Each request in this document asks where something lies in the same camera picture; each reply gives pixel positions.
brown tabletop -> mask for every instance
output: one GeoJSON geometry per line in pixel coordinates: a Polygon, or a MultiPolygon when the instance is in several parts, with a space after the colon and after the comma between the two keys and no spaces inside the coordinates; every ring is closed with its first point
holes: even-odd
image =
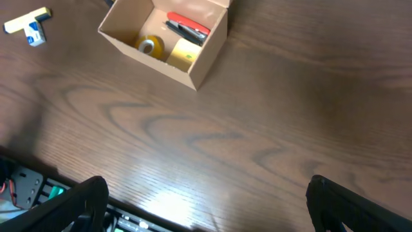
{"type": "Polygon", "coordinates": [[[412,218],[409,1],[235,0],[198,92],[99,35],[103,0],[2,0],[0,20],[42,6],[46,44],[0,34],[3,144],[23,130],[65,177],[185,226],[313,231],[314,174],[412,218]]]}

cardboard box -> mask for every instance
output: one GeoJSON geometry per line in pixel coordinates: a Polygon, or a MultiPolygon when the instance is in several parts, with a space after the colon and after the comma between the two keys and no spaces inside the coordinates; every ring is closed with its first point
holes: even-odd
{"type": "Polygon", "coordinates": [[[227,38],[227,7],[232,0],[116,0],[98,28],[122,53],[197,90],[227,38]],[[166,63],[181,38],[168,29],[167,13],[176,12],[211,30],[197,59],[187,72],[166,63]],[[143,35],[156,35],[164,43],[160,60],[138,51],[143,35]]]}

wood grain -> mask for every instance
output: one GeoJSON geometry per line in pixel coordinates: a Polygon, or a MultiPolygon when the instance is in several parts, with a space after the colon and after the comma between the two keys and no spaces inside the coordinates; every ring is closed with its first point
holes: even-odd
{"type": "Polygon", "coordinates": [[[197,93],[100,36],[101,0],[4,0],[0,19],[41,6],[46,44],[0,35],[3,144],[41,111],[37,158],[212,231],[313,231],[313,174],[412,219],[409,1],[236,0],[197,93]]]}

